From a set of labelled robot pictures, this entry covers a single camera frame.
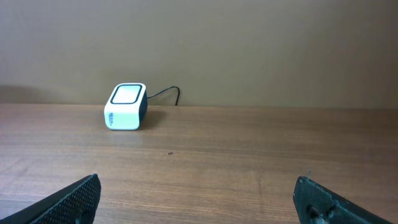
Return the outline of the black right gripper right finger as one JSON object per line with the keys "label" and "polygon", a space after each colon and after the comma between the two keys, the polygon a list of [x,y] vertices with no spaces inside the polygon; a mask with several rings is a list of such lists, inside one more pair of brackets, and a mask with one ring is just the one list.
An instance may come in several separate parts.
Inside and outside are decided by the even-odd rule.
{"label": "black right gripper right finger", "polygon": [[305,176],[297,179],[293,201],[301,224],[391,224]]}

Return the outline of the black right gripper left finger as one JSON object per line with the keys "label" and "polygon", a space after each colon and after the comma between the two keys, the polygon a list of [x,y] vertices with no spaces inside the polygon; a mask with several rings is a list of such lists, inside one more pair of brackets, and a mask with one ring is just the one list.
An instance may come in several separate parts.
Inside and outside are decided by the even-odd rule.
{"label": "black right gripper left finger", "polygon": [[88,175],[1,220],[1,224],[93,224],[101,197],[97,174]]}

